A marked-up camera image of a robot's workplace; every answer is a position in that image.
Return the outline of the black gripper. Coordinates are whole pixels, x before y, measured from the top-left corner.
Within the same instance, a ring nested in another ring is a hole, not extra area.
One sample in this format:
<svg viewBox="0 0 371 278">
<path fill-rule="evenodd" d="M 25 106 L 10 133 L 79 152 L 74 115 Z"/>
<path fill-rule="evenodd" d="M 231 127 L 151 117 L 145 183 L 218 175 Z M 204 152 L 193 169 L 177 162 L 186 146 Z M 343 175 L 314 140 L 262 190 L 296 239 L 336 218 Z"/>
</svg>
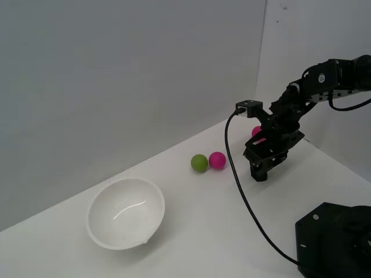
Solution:
<svg viewBox="0 0 371 278">
<path fill-rule="evenodd" d="M 243 155 L 250 161 L 251 176 L 257 182 L 263 182 L 267 180 L 268 171 L 286 160 L 288 150 L 303 139 L 304 134 L 299 131 L 297 122 L 281 124 L 276 115 L 270 115 L 260 107 L 248 108 L 247 117 L 257 118 L 261 131 L 245 144 Z"/>
</svg>

